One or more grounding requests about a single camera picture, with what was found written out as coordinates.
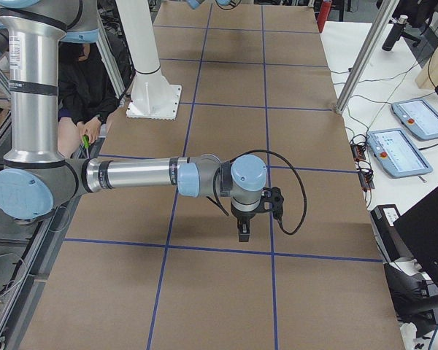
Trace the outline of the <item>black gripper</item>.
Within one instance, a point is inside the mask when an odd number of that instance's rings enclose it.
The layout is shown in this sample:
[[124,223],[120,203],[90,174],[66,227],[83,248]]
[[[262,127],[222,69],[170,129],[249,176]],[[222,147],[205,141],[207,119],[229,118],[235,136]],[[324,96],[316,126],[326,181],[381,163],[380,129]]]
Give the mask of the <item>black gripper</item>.
[[238,239],[240,243],[245,243],[250,240],[250,221],[256,215],[256,211],[242,211],[235,207],[231,207],[231,213],[237,219]]

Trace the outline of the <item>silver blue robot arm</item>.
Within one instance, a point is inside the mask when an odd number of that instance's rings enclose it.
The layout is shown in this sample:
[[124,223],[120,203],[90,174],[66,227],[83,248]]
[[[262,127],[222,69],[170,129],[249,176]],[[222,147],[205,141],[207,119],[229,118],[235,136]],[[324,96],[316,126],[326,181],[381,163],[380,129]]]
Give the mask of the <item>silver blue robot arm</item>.
[[191,9],[198,9],[203,4],[215,4],[222,10],[232,10],[239,6],[241,0],[185,0]]
[[228,197],[241,242],[250,220],[264,210],[266,166],[251,153],[221,162],[214,155],[140,161],[67,157],[74,144],[98,136],[112,112],[64,90],[58,46],[77,43],[72,63],[93,53],[99,38],[95,1],[0,1],[8,32],[12,147],[0,171],[0,209],[21,220],[46,217],[72,198],[117,187],[173,185],[184,196]]

